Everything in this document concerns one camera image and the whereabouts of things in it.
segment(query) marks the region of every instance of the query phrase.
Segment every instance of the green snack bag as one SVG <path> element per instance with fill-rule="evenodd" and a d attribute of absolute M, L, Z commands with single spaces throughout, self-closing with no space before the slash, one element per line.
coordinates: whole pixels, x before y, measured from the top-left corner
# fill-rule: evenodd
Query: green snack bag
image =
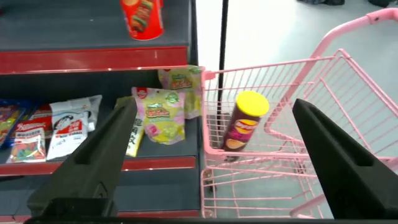
<path fill-rule="evenodd" d="M 185 139 L 184 92 L 133 87 L 132 95 L 151 141 L 169 145 Z"/>
<path fill-rule="evenodd" d="M 201 115 L 201 81 L 203 67 L 188 65 L 186 68 L 159 69 L 157 74 L 163 88 L 185 92 L 185 119 Z"/>

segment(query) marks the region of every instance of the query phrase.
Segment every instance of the pringles can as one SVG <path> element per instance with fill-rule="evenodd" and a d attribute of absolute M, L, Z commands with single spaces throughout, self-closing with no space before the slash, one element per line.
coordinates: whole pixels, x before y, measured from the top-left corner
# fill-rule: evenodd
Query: pringles can
<path fill-rule="evenodd" d="M 163 34 L 160 0 L 121 0 L 130 36 L 152 40 Z"/>
<path fill-rule="evenodd" d="M 255 91 L 239 93 L 221 148 L 228 152 L 242 151 L 268 110 L 268 100 L 260 93 Z M 226 161 L 233 162 L 237 159 L 238 156 L 228 156 Z"/>

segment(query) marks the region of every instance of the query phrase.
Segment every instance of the store shelf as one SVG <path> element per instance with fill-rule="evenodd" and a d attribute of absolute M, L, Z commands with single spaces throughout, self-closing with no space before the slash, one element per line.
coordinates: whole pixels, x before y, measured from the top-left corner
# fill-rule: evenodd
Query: store shelf
<path fill-rule="evenodd" d="M 137 41 L 119 1 L 0 0 L 0 74 L 186 65 L 191 3 L 165 0 L 164 33 Z"/>
<path fill-rule="evenodd" d="M 114 195 L 119 215 L 192 216 L 200 209 L 197 172 L 196 169 L 123 172 Z M 0 221 L 2 217 L 29 216 L 29 196 L 48 179 L 49 175 L 37 175 L 0 181 Z"/>
<path fill-rule="evenodd" d="M 102 94 L 98 125 L 113 110 L 116 98 L 131 94 L 132 86 L 160 88 L 157 72 L 148 70 L 90 72 L 84 75 L 61 73 L 0 76 L 0 93 L 4 98 L 41 99 L 50 103 Z M 199 124 L 199 119 L 186 120 L 185 140 L 170 146 L 152 142 L 144 136 L 137 157 L 126 157 L 123 170 L 195 168 L 200 145 Z M 10 149 L 0 150 L 0 175 L 50 174 L 65 159 L 34 164 L 5 164 L 9 154 Z"/>

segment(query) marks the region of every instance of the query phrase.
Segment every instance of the shopping cart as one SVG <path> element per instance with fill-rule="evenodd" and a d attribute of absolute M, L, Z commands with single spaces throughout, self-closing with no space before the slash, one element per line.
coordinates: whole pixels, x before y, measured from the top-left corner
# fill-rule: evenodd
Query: shopping cart
<path fill-rule="evenodd" d="M 297 98 L 314 104 L 395 170 L 398 106 L 343 49 L 321 57 L 339 35 L 388 19 L 398 21 L 398 9 L 335 27 L 309 59 L 202 75 L 205 218 L 332 217 L 292 114 Z M 262 93 L 270 111 L 243 152 L 226 152 L 220 149 L 224 131 L 243 90 Z M 239 159 L 228 162 L 229 157 Z"/>

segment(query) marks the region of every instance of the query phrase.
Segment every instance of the yellow package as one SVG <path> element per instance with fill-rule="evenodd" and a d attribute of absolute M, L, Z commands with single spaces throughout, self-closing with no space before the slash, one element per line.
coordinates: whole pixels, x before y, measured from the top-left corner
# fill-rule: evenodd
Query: yellow package
<path fill-rule="evenodd" d="M 119 104 L 124 103 L 127 100 L 131 100 L 132 96 L 125 96 L 122 98 L 118 98 L 116 100 L 116 104 L 114 107 L 117 107 Z M 134 121 L 134 126 L 131 129 L 129 144 L 127 145 L 126 155 L 136 157 L 139 144 L 141 143 L 141 139 L 144 135 L 144 125 L 142 120 L 137 113 L 136 120 Z"/>
<path fill-rule="evenodd" d="M 133 87 L 132 95 L 151 141 L 169 145 L 185 139 L 184 92 Z"/>
<path fill-rule="evenodd" d="M 185 92 L 185 119 L 201 115 L 201 81 L 203 67 L 188 65 L 186 68 L 159 69 L 157 74 L 163 88 Z"/>

